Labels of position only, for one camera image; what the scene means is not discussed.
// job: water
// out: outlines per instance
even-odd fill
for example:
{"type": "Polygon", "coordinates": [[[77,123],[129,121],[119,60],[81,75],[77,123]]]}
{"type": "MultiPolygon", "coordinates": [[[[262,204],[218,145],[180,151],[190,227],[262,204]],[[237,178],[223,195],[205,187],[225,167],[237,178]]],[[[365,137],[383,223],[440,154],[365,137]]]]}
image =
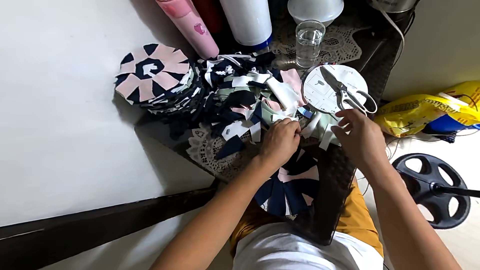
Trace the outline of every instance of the water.
{"type": "Polygon", "coordinates": [[[315,28],[301,29],[297,33],[296,63],[300,67],[308,68],[315,64],[320,53],[320,43],[323,39],[323,32],[315,28]]]}

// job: scissor blade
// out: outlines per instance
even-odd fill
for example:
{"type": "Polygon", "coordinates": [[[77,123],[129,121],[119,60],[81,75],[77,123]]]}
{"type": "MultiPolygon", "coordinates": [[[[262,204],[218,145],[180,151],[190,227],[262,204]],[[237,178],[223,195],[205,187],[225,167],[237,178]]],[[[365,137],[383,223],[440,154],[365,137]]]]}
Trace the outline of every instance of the scissor blade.
{"type": "Polygon", "coordinates": [[[325,81],[333,88],[335,91],[340,91],[341,89],[338,88],[340,82],[333,76],[333,74],[328,71],[324,66],[320,67],[320,72],[324,77],[325,81]]]}

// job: glass of water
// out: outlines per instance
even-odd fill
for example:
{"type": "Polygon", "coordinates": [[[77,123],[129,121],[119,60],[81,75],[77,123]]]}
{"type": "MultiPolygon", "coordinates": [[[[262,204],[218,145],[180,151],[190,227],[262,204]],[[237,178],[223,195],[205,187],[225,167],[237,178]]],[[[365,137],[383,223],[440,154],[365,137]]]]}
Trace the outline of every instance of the glass of water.
{"type": "Polygon", "coordinates": [[[315,64],[320,53],[320,43],[325,35],[325,26],[316,20],[301,22],[296,31],[297,58],[295,63],[303,68],[309,68],[315,64]]]}

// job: yellow plastic bag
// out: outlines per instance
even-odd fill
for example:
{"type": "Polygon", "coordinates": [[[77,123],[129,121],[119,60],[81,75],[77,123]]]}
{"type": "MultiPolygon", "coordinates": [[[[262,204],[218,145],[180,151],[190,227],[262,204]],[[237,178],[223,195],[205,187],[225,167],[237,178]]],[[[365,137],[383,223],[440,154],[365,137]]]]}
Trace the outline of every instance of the yellow plastic bag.
{"type": "Polygon", "coordinates": [[[463,125],[479,124],[479,99],[480,81],[464,82],[437,96],[411,95],[390,102],[378,110],[374,121],[396,137],[415,134],[445,114],[463,125]]]}

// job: yellow shorts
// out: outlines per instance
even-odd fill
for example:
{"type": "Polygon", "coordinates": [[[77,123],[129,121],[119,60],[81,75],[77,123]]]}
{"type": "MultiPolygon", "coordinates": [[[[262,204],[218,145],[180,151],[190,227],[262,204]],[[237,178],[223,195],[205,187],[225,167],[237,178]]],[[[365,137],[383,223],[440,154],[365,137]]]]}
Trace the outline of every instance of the yellow shorts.
{"type": "MultiPolygon", "coordinates": [[[[383,246],[378,239],[377,229],[370,217],[363,196],[355,183],[352,183],[352,188],[350,195],[345,201],[345,209],[340,215],[340,220],[335,230],[349,234],[373,246],[383,257],[383,246]]],[[[279,217],[261,209],[255,200],[252,200],[230,236],[230,253],[232,257],[235,256],[237,244],[242,238],[260,226],[282,221],[279,217]]]]}

